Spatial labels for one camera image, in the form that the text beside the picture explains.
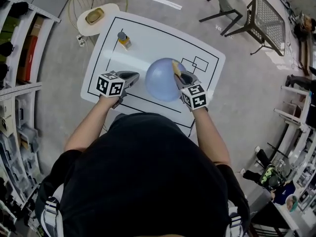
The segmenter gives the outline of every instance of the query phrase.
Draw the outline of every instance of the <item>table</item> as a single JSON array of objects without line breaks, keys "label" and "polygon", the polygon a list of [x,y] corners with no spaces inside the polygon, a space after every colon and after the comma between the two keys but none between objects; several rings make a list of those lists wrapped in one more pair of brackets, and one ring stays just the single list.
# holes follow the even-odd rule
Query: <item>table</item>
[{"label": "table", "polygon": [[267,0],[252,0],[247,6],[247,23],[244,27],[226,34],[225,37],[242,32],[248,32],[261,47],[252,54],[257,53],[262,47],[273,49],[279,56],[285,53],[285,22],[278,12]]},{"label": "table", "polygon": [[[117,34],[124,31],[132,42],[125,50]],[[140,74],[127,96],[116,110],[132,114],[153,112],[174,121],[189,136],[194,127],[194,116],[180,99],[163,102],[152,97],[145,87],[149,66],[160,58],[169,57],[181,62],[195,74],[207,89],[210,99],[221,74],[225,55],[202,41],[179,30],[126,12],[107,16],[103,30],[92,52],[81,88],[81,97],[96,103],[99,93],[95,86],[99,74],[105,71],[132,70]]]}]

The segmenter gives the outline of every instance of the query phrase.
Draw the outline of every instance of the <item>gray floor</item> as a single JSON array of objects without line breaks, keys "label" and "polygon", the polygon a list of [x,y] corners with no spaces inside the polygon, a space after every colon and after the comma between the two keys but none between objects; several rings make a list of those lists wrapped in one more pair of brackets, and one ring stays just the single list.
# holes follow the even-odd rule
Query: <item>gray floor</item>
[{"label": "gray floor", "polygon": [[[217,0],[169,1],[181,5],[182,9],[177,10],[152,0],[129,0],[128,12],[172,26],[226,55],[209,113],[228,146],[234,171],[239,171],[253,163],[255,146],[265,149],[267,142],[273,144],[278,140],[284,122],[273,109],[280,107],[285,97],[280,86],[288,74],[301,73],[292,58],[298,57],[297,44],[289,34],[285,10],[279,0],[268,0],[286,21],[286,55],[278,57],[271,50],[262,50],[250,56],[250,52],[259,47],[250,35],[242,33],[231,38],[220,35],[219,29],[230,23],[228,18],[203,23],[198,21],[218,13]],[[42,138],[39,159],[45,174],[63,152],[67,138],[93,106],[80,98],[80,88],[93,46],[88,41],[88,51],[85,47],[80,48],[76,40],[77,31],[69,23],[65,11],[60,18],[61,23],[55,24],[46,45],[39,78],[43,88],[38,93],[36,107],[36,127]],[[107,127],[117,114],[115,111],[109,113]],[[239,174],[237,178],[249,195],[255,185],[242,180]]]}]

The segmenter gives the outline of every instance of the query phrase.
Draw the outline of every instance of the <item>white tape strip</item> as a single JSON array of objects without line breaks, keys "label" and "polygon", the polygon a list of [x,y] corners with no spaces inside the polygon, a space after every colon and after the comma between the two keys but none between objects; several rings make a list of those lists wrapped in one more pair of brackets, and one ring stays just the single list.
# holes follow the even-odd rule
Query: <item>white tape strip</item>
[{"label": "white tape strip", "polygon": [[170,1],[167,1],[167,0],[153,0],[153,1],[156,1],[156,2],[161,2],[163,4],[167,4],[175,9],[178,9],[178,10],[181,10],[182,6],[181,5],[178,5],[174,2],[170,2]]}]

